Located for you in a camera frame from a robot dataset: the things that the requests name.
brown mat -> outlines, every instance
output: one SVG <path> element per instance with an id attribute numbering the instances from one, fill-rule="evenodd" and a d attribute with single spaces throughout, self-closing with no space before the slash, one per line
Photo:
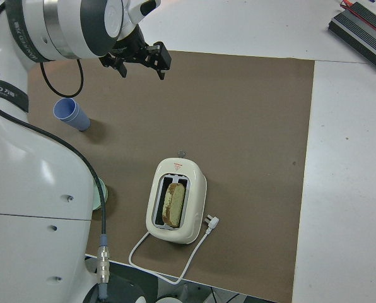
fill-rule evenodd
<path id="1" fill-rule="evenodd" d="M 58 98 L 35 68 L 30 121 L 72 143 L 107 184 L 113 260 L 127 263 L 146 232 L 156 166 L 183 150 L 208 180 L 205 216 L 220 218 L 186 278 L 291 302 L 314 62 L 186 52 L 172 57 L 164 81 L 142 66 L 128 64 L 122 79 L 98 60 L 84 60 L 85 88 L 76 98 L 92 119 L 84 133 L 53 117 Z M 75 62 L 48 63 L 47 72 L 59 90 L 77 89 Z M 87 253 L 97 253 L 99 233 L 97 211 Z M 193 248 L 150 237 L 134 261 L 178 276 Z"/>

metal ring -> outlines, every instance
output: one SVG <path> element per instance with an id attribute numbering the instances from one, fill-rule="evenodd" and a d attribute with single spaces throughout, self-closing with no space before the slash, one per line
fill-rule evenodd
<path id="1" fill-rule="evenodd" d="M 70 49 L 59 24 L 58 0 L 44 0 L 44 19 L 48 35 L 58 52 L 68 59 L 79 59 Z"/>

white table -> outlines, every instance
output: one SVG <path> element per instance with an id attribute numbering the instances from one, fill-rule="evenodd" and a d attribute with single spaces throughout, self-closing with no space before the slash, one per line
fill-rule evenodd
<path id="1" fill-rule="evenodd" d="M 316 60 L 294 303 L 376 302 L 376 69 L 327 31 L 339 2 L 163 0 L 141 24 L 171 50 Z"/>

blue cup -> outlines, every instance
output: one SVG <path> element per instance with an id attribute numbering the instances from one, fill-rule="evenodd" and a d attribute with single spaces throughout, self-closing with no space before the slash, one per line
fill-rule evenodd
<path id="1" fill-rule="evenodd" d="M 90 119 L 72 98 L 62 98 L 54 106 L 54 115 L 66 124 L 85 131 L 90 127 Z"/>

white power cord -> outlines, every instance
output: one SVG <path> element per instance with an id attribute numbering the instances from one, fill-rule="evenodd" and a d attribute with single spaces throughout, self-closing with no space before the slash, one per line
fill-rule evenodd
<path id="1" fill-rule="evenodd" d="M 136 249 L 140 246 L 140 244 L 142 244 L 142 242 L 143 242 L 143 241 L 144 241 L 144 240 L 150 235 L 149 232 L 147 232 L 147 233 L 142 237 L 142 239 L 140 239 L 140 241 L 135 245 L 135 247 L 132 249 L 131 253 L 129 254 L 129 264 L 130 264 L 131 266 L 133 266 L 133 267 L 135 267 L 135 268 L 141 270 L 141 271 L 144 271 L 144 272 L 146 272 L 146 273 L 150 273 L 150 274 L 156 276 L 157 278 L 162 279 L 162 280 L 164 280 L 164 281 L 166 281 L 166 282 L 168 282 L 168 283 L 170 283 L 170 284 L 172 284 L 172 285 L 176 285 L 176 284 L 180 283 L 181 280 L 182 280 L 182 278 L 185 276 L 185 273 L 187 272 L 188 267 L 189 267 L 189 265 L 190 265 L 190 263 L 191 263 L 191 261 L 192 261 L 194 255 L 195 255 L 196 251 L 199 249 L 199 246 L 202 245 L 202 243 L 203 243 L 203 241 L 205 241 L 206 237 L 207 237 L 207 236 L 211 233 L 211 231 L 217 226 L 217 224 L 219 223 L 219 219 L 218 219 L 218 217 L 211 217 L 211 216 L 208 215 L 208 216 L 206 217 L 206 219 L 205 219 L 205 222 L 208 223 L 208 229 L 205 231 L 205 234 L 203 235 L 202 239 L 198 242 L 198 244 L 196 244 L 196 247 L 195 247 L 194 250 L 192 251 L 191 256 L 190 256 L 189 259 L 188 259 L 188 262 L 187 262 L 187 264 L 186 264 L 184 270 L 182 271 L 182 274 L 180 275 L 180 277 L 178 278 L 177 281 L 171 281 L 171 280 L 165 278 L 164 276 L 162 276 L 161 274 L 159 274 L 159 273 L 157 273 L 157 272 L 155 272 L 155 271 L 153 271 L 153 270 L 147 270 L 146 268 L 140 267 L 140 266 L 138 266 L 138 265 L 136 265 L 136 264 L 134 264 L 134 263 L 132 262 L 132 255 L 134 254 L 134 252 L 136 251 Z"/>

